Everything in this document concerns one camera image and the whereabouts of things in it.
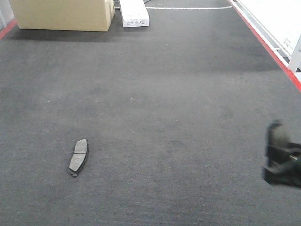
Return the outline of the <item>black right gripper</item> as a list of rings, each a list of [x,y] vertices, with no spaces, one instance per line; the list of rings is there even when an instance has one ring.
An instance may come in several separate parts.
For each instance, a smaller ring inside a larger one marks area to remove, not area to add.
[[[301,145],[289,142],[289,160],[293,166],[282,175],[282,183],[285,186],[301,187]]]

